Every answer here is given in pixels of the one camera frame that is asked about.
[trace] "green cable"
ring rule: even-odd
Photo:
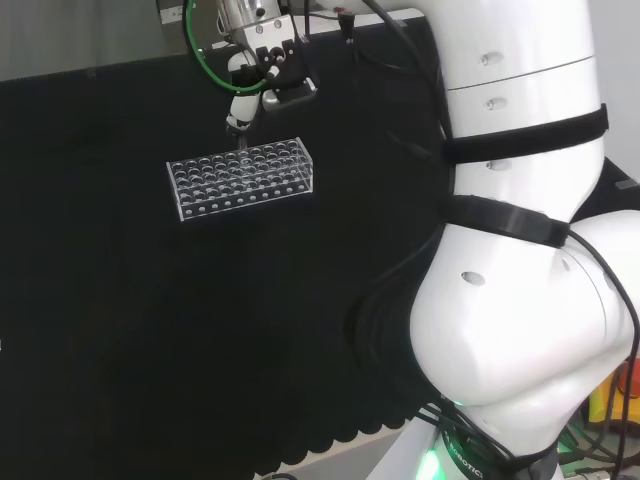
[[[193,13],[194,1],[195,0],[187,0],[187,21],[186,21],[187,35],[189,37],[189,43],[191,43],[191,48],[193,49],[193,53],[195,53],[196,58],[198,59],[198,62],[200,62],[200,65],[202,66],[204,71],[207,72],[207,74],[219,86],[221,86],[222,88],[226,88],[227,90],[230,90],[232,92],[236,92],[236,93],[258,92],[264,86],[264,84],[267,83],[266,80],[261,80],[255,85],[251,85],[250,87],[234,87],[233,85],[225,82],[220,77],[218,77],[215,73],[213,73],[213,71],[209,68],[207,63],[204,61],[204,54],[200,52],[200,49],[198,48],[198,44],[196,43],[196,39],[193,36],[193,30],[191,28],[191,14]]]

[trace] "screw hole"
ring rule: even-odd
[[[484,277],[476,272],[463,272],[462,279],[476,287],[480,287],[485,284]]]

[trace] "black band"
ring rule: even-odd
[[[575,147],[600,138],[609,129],[607,106],[580,117],[506,132],[455,138],[444,145],[444,157],[453,164],[524,157]]]
[[[477,451],[478,444],[464,441],[455,428],[443,426],[441,433],[451,460],[469,480],[551,480],[558,465],[557,441],[533,455],[491,461],[486,453]]]
[[[461,227],[561,248],[569,224],[543,213],[473,195],[454,195],[444,202],[444,221]]]

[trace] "green light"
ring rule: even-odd
[[[416,480],[446,480],[435,451],[429,450],[422,457]]]

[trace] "black strap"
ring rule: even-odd
[[[444,202],[444,221],[461,227],[561,248],[569,224],[544,213],[473,195],[454,195]]]
[[[609,129],[607,106],[580,117],[506,132],[454,138],[444,145],[444,157],[453,164],[524,157],[575,147],[600,138]]]

